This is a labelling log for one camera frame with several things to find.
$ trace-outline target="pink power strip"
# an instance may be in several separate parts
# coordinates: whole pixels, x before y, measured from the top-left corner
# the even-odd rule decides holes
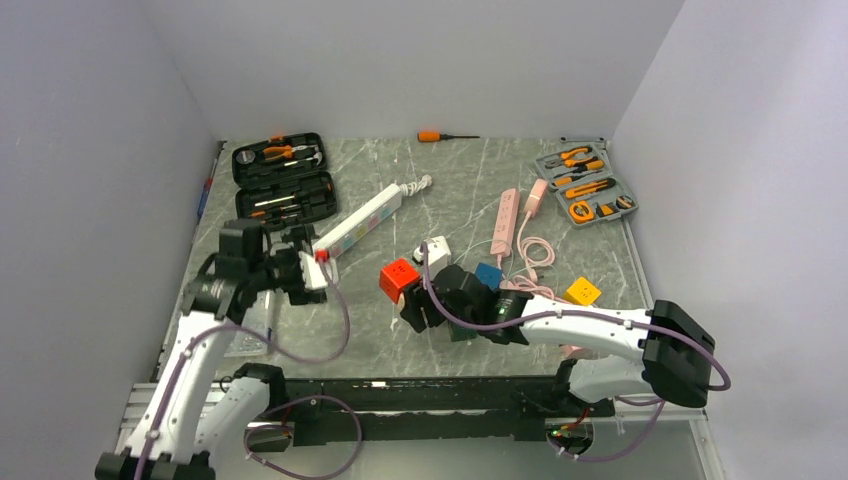
[[[498,219],[495,222],[495,235],[492,237],[492,255],[508,257],[512,252],[512,239],[515,236],[515,221],[518,216],[518,204],[521,195],[517,188],[510,188],[501,194],[498,207]]]

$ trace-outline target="orange screwdriver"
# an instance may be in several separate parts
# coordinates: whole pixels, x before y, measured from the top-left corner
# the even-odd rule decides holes
[[[439,132],[418,132],[418,141],[421,143],[441,142],[442,140],[453,140],[454,138],[480,138],[480,135],[448,135]]]
[[[568,175],[564,177],[555,178],[554,186],[561,187],[567,183],[576,182],[577,180],[585,177],[586,175],[592,175],[593,173],[595,173],[592,170],[600,170],[601,168],[604,168],[603,160],[596,160],[592,163],[587,163],[586,165],[583,165],[580,170],[577,171],[577,173],[586,173],[582,173],[581,175]]]
[[[601,166],[604,166],[604,161],[601,160],[598,157],[569,158],[568,160],[564,161],[563,163],[565,164],[566,167],[573,168],[573,167],[579,167],[580,165],[584,165],[586,163],[595,163],[595,162],[600,162]]]

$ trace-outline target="tool set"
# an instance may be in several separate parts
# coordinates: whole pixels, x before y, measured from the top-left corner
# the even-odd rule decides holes
[[[233,152],[239,218],[271,231],[327,218],[338,210],[326,153],[315,133],[276,136]]]
[[[534,161],[557,202],[575,226],[621,218],[638,205],[620,177],[613,175],[603,140],[568,141],[566,150]]]

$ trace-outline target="red cube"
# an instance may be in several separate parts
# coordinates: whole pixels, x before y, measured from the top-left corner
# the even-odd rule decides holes
[[[418,283],[421,275],[405,259],[399,258],[380,270],[380,288],[397,303],[401,291],[407,286]]]

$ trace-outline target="socket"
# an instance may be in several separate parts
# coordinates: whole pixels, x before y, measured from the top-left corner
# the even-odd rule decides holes
[[[521,194],[517,188],[510,188],[501,194],[498,218],[495,221],[495,234],[492,236],[492,248],[489,253],[508,257],[512,252],[512,239],[515,236],[515,222]]]
[[[389,185],[336,228],[325,233],[312,244],[312,249],[327,250],[330,258],[338,257],[400,208],[402,197],[402,189],[398,185]]]

